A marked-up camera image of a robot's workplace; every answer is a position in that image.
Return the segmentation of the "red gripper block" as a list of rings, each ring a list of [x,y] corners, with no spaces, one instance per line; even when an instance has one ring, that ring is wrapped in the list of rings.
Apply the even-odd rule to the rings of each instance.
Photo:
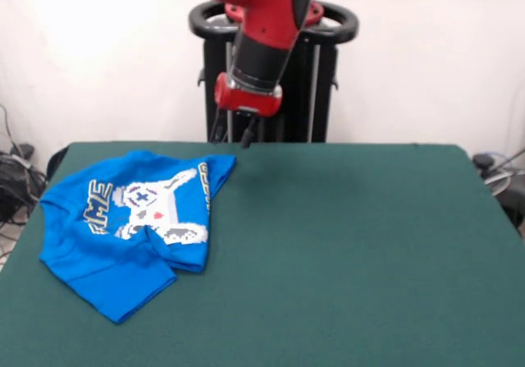
[[[281,107],[283,91],[280,85],[268,92],[255,92],[241,88],[226,72],[218,75],[214,87],[214,100],[217,105],[208,141],[221,143],[226,134],[226,111],[248,112],[251,116],[244,129],[241,147],[247,149],[255,136],[259,117],[273,117]]]

